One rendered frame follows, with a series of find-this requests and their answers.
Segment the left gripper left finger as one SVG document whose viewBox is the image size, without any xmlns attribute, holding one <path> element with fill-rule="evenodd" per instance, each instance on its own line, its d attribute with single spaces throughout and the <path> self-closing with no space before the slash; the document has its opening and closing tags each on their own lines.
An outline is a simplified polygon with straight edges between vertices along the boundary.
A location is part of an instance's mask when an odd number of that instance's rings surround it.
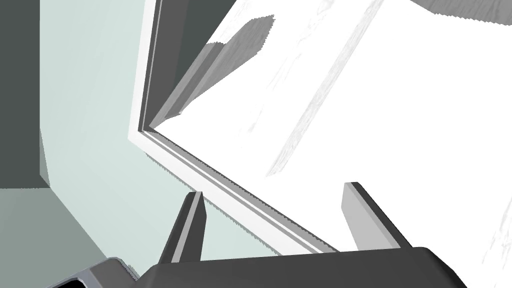
<svg viewBox="0 0 512 288">
<path fill-rule="evenodd" d="M 203 192 L 192 191 L 181 205 L 158 263 L 201 260 L 207 213 Z"/>
</svg>

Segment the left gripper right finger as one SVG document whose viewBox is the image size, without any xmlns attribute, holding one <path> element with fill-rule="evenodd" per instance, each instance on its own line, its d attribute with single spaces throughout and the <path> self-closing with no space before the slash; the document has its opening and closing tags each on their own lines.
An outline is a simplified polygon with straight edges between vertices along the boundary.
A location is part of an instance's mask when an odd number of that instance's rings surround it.
<svg viewBox="0 0 512 288">
<path fill-rule="evenodd" d="M 358 250 L 412 247 L 359 182 L 344 183 L 341 211 Z"/>
</svg>

